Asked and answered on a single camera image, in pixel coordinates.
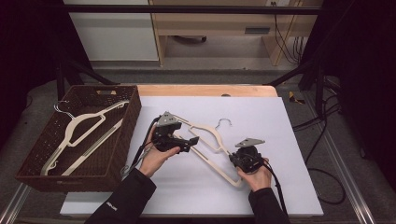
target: person's right hand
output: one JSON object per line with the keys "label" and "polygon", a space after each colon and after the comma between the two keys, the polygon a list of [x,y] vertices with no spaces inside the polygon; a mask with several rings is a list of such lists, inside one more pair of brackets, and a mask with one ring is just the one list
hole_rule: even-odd
{"label": "person's right hand", "polygon": [[[267,158],[262,158],[265,163],[269,160]],[[241,168],[236,167],[238,174],[250,185],[253,192],[259,189],[271,188],[271,172],[264,166],[260,167],[253,174],[246,174]]]}

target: white cabinet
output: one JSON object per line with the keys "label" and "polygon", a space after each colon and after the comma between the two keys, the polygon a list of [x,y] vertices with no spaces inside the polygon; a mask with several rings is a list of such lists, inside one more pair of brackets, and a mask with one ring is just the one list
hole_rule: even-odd
{"label": "white cabinet", "polygon": [[[147,0],[64,0],[65,4],[147,5]],[[148,13],[70,13],[90,61],[158,61]]]}

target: person's left hand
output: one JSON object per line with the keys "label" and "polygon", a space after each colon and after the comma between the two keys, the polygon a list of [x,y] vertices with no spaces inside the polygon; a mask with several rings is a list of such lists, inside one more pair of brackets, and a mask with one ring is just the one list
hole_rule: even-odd
{"label": "person's left hand", "polygon": [[[148,142],[151,141],[151,136],[155,130],[155,126],[152,127],[151,132],[148,136]],[[142,164],[140,165],[139,171],[147,177],[152,177],[154,173],[160,169],[163,163],[168,158],[174,156],[180,151],[180,147],[173,147],[165,152],[158,150],[152,143],[147,145],[147,148],[151,148],[148,154],[143,158]]]}

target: table surface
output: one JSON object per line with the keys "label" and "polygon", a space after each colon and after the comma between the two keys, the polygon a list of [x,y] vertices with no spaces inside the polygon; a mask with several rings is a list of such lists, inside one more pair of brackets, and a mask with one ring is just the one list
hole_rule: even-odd
{"label": "table surface", "polygon": [[[233,127],[223,124],[218,129],[224,146],[233,146],[246,137],[266,142],[259,152],[270,162],[282,185],[285,203],[291,217],[321,216],[311,179],[304,166],[282,99],[268,86],[244,85],[139,85],[142,111],[134,130],[127,164],[132,162],[135,148],[141,144],[153,118],[164,110],[204,124],[216,126],[219,118],[230,119]],[[219,97],[223,94],[232,97]],[[187,136],[188,130],[180,129]],[[213,153],[203,144],[197,147],[226,173],[237,179],[228,158]],[[245,217],[252,216],[248,204],[247,184],[236,188],[216,174],[211,167],[192,153],[180,153],[166,162],[154,177],[157,190],[148,201],[142,216],[147,217]],[[68,193],[61,214],[89,216],[109,192]]]}

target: black sleeve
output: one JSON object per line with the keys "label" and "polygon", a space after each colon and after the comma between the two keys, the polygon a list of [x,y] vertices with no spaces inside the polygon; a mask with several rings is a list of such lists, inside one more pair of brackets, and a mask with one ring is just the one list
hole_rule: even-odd
{"label": "black sleeve", "polygon": [[151,179],[133,169],[85,223],[136,223],[155,189]]}
{"label": "black sleeve", "polygon": [[259,189],[248,195],[251,209],[253,210],[256,223],[260,224],[283,224],[290,223],[289,218],[280,209],[276,196],[271,188]]}

